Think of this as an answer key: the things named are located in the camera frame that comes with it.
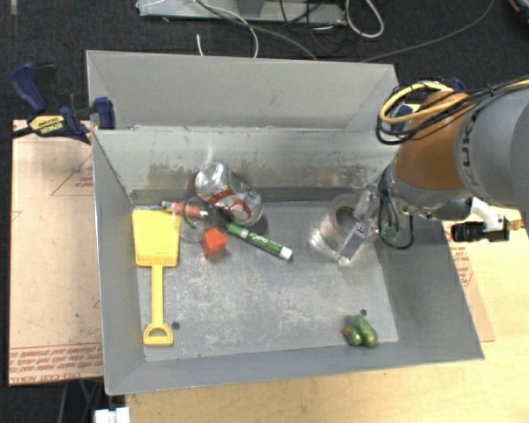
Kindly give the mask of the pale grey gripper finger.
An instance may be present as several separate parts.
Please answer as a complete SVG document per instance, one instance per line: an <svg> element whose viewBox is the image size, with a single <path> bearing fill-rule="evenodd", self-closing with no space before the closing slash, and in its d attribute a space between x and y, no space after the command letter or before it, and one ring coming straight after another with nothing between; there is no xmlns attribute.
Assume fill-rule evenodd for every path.
<svg viewBox="0 0 529 423"><path fill-rule="evenodd" d="M379 196L376 188L368 186L360 194L353 210L353 216L362 224L371 224L379 208Z"/></svg>
<svg viewBox="0 0 529 423"><path fill-rule="evenodd" d="M337 252L339 263L349 263L362 250L364 245L369 245L377 237L376 224L373 221L359 220L354 222L346 234L341 247Z"/></svg>

